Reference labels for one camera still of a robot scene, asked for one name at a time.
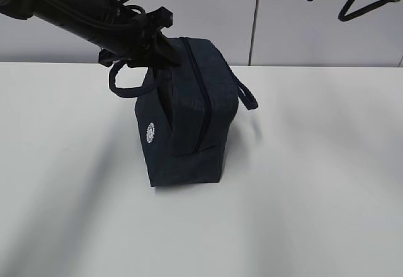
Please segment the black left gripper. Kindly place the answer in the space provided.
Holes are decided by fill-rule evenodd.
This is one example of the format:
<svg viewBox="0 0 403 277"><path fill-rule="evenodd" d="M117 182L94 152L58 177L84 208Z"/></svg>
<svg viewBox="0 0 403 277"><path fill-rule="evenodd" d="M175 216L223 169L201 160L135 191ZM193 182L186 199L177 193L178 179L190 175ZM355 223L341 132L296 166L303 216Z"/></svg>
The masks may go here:
<svg viewBox="0 0 403 277"><path fill-rule="evenodd" d="M162 28L173 25L173 14L165 7L132 18L132 27L112 36L112 46L103 47L98 63L110 67L123 61L130 68L179 66L181 57Z"/></svg>

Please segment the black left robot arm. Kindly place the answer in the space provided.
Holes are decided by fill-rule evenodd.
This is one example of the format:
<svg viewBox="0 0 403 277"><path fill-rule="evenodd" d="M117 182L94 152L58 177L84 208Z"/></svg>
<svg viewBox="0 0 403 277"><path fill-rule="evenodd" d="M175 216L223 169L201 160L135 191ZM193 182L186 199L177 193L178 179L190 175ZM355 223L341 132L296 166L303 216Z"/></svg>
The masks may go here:
<svg viewBox="0 0 403 277"><path fill-rule="evenodd" d="M167 67L180 56L161 32L173 24L165 7L146 12L130 0L1 0L1 14L17 20L36 16L101 50L98 63L110 67L127 61L129 67Z"/></svg>

